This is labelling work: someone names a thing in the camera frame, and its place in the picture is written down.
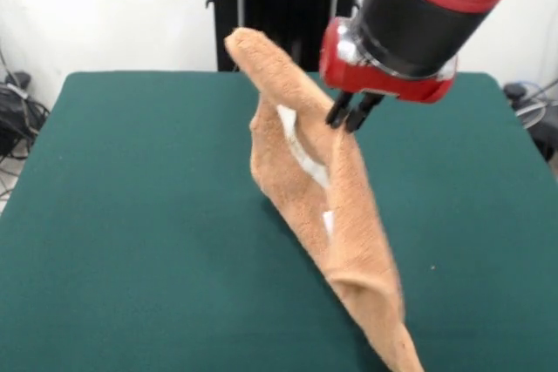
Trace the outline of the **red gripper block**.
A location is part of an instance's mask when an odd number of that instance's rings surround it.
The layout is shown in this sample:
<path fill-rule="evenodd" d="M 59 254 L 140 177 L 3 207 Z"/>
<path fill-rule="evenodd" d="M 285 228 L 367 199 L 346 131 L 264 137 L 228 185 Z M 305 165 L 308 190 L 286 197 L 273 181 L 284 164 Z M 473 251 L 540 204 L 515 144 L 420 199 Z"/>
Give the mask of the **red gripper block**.
<path fill-rule="evenodd" d="M 407 102 L 437 102 L 452 86 L 457 64 L 458 58 L 452 57 L 439 71 L 426 78 L 410 78 L 386 70 L 376 59 L 370 60 L 358 50 L 350 32 L 350 19 L 335 17 L 323 34 L 319 73 L 325 84 L 341 91 L 325 122 L 332 129 L 344 125 L 345 131 L 355 132 L 372 109 L 383 101 L 383 95 Z M 383 95 L 364 95 L 357 107 L 352 109 L 354 93 L 365 91 Z"/>

